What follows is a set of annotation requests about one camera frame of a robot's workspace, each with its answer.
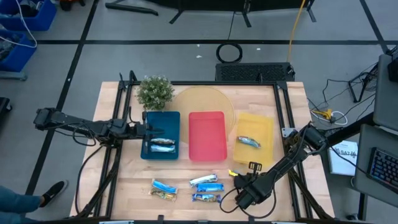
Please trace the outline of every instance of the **potted plant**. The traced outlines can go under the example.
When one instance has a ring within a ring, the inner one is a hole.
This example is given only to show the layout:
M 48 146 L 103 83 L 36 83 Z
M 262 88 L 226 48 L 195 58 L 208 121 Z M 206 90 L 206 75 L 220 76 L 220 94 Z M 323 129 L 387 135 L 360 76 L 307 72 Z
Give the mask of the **potted plant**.
M 163 110 L 166 102 L 173 98 L 173 85 L 165 77 L 147 77 L 141 82 L 137 97 L 138 102 L 144 105 L 145 110 Z

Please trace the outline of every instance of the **jeans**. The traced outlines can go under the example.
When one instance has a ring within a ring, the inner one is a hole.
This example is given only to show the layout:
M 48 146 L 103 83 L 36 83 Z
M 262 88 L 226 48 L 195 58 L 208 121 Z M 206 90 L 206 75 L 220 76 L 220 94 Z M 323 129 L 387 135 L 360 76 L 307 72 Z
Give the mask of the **jeans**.
M 21 217 L 22 213 L 33 212 L 40 205 L 40 196 L 20 195 L 0 186 L 0 223 L 17 224 L 36 222 Z

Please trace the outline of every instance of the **candy bar wrapper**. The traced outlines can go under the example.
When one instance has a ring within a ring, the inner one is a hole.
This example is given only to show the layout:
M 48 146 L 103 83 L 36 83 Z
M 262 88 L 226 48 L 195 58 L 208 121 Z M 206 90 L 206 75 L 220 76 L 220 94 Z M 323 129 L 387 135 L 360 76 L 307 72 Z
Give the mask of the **candy bar wrapper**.
M 220 192 L 224 191 L 222 183 L 205 183 L 197 185 L 197 192 Z
M 203 184 L 203 183 L 211 183 L 211 182 L 216 182 L 218 180 L 216 174 L 211 174 L 205 177 L 200 177 L 196 179 L 192 179 L 189 181 L 189 184 L 191 187 L 196 186 L 197 184 Z
M 175 146 L 158 146 L 158 145 L 151 145 L 150 146 L 151 152 L 168 152 L 168 153 L 175 153 Z
M 154 142 L 156 144 L 174 144 L 175 141 L 171 139 L 163 139 L 163 138 L 154 138 L 150 140 L 151 142 Z
M 159 196 L 162 199 L 170 200 L 172 202 L 175 202 L 175 200 L 177 199 L 176 194 L 170 194 L 170 193 L 164 192 L 163 190 L 157 189 L 156 187 L 151 187 L 149 194 Z
M 243 144 L 247 144 L 256 148 L 261 148 L 261 144 L 258 143 L 256 140 L 254 140 L 253 138 L 249 138 L 246 136 L 238 136 L 237 137 L 238 141 L 240 141 Z
M 166 193 L 170 193 L 170 194 L 176 194 L 177 190 L 178 190 L 178 188 L 176 188 L 176 187 L 171 187 L 169 185 L 165 185 L 165 184 L 160 183 L 159 181 L 157 181 L 155 179 L 152 179 L 152 186 L 157 188 L 157 189 L 159 189 L 159 190 L 162 190 L 162 191 L 164 191 Z
M 212 194 L 192 194 L 192 202 L 202 201 L 202 202 L 220 202 L 221 195 Z

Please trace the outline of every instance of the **black shoe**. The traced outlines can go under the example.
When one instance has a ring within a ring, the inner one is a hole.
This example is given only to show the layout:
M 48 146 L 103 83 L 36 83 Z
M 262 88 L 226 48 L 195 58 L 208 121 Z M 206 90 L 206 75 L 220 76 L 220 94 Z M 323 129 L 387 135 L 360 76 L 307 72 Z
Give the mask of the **black shoe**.
M 48 205 L 58 194 L 62 193 L 67 186 L 67 180 L 63 180 L 54 184 L 45 194 L 43 194 L 44 202 L 40 205 L 40 208 Z

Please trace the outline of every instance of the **yellow tray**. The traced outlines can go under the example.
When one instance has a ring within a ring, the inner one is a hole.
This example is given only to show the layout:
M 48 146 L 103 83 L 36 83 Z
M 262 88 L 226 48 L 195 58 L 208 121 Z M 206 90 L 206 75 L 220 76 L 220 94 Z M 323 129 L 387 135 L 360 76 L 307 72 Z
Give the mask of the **yellow tray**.
M 235 140 L 234 161 L 244 164 L 259 162 L 263 167 L 270 166 L 273 163 L 274 120 L 272 118 L 241 113 L 239 114 L 236 136 L 253 138 L 261 144 L 261 148 L 258 149 Z

